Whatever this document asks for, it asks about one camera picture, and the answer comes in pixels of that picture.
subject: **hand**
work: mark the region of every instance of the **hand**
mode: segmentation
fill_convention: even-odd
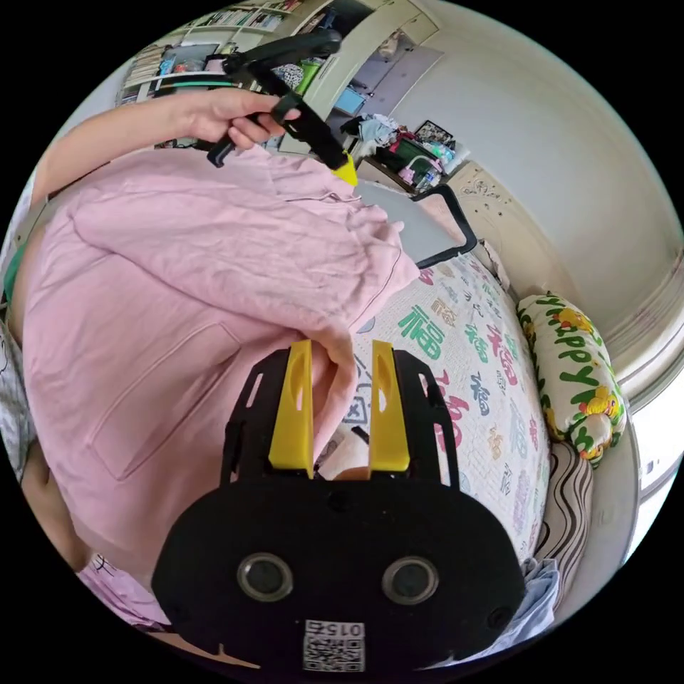
[[[189,138],[215,143],[228,133],[239,149],[248,150],[285,133],[269,114],[278,103],[278,98],[273,95],[237,88],[218,88],[171,97],[179,98],[184,128],[187,129],[185,135]],[[247,118],[257,113],[260,113],[258,125]],[[292,110],[286,119],[293,120],[298,116],[299,112]]]

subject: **camera lens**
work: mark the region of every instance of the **camera lens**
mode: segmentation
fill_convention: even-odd
[[[430,561],[407,556],[392,563],[383,575],[383,592],[390,601],[416,606],[437,590],[439,577]]]
[[[247,596],[256,601],[280,601],[292,591],[292,572],[278,556],[252,554],[239,565],[237,583]]]

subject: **picture frame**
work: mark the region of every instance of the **picture frame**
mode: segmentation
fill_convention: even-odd
[[[449,133],[447,130],[444,130],[444,128],[438,126],[429,119],[415,129],[414,135],[422,143],[426,143],[428,140],[433,140],[437,143],[443,143],[446,145],[453,139],[451,133]]]

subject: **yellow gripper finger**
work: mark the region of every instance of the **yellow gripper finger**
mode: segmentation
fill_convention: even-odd
[[[379,340],[373,340],[370,408],[370,470],[405,472],[410,456],[394,353],[391,344]]]
[[[314,477],[311,340],[295,342],[285,372],[269,461],[276,470],[306,470]]]
[[[354,166],[354,160],[351,158],[349,152],[345,152],[347,157],[347,163],[344,166],[340,166],[333,174],[337,178],[341,178],[346,181],[349,185],[358,185],[358,178],[356,177],[356,167]]]

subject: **white wall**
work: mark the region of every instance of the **white wall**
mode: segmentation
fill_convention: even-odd
[[[513,193],[562,256],[599,329],[634,312],[684,234],[641,146],[579,75],[470,10],[425,4],[445,57],[395,109],[409,128],[449,130]]]
[[[61,138],[87,118],[112,109],[116,103],[116,94],[123,84],[126,72],[130,68],[133,58],[122,64],[114,73],[110,74],[73,112],[55,136]]]

